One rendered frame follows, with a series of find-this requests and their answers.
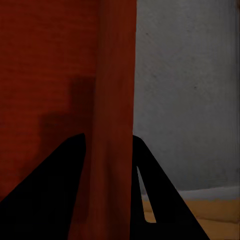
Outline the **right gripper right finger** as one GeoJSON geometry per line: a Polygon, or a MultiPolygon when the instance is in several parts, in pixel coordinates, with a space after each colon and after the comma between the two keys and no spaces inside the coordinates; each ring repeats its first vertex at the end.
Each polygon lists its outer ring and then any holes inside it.
{"type": "Polygon", "coordinates": [[[145,142],[133,135],[129,240],[210,240],[145,142]],[[145,220],[140,174],[156,223],[145,220]]]}

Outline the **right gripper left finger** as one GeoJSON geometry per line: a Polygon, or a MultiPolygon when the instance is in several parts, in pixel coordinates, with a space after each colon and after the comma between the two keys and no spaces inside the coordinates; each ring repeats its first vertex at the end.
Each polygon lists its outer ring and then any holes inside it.
{"type": "Polygon", "coordinates": [[[0,240],[68,240],[85,155],[85,134],[68,138],[0,201],[0,240]]]}

